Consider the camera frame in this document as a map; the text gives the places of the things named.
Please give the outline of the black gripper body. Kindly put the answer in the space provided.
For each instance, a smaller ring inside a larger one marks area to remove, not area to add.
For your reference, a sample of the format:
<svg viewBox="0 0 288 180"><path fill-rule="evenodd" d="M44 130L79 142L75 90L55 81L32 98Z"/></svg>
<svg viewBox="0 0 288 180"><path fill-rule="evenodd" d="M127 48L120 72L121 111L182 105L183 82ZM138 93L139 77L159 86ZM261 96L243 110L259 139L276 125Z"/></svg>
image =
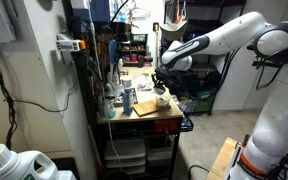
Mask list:
<svg viewBox="0 0 288 180"><path fill-rule="evenodd" d="M180 87L180 81L176 74L164 68L157 67L151 77L154 83L154 87L160 85L170 92L176 91Z"/></svg>

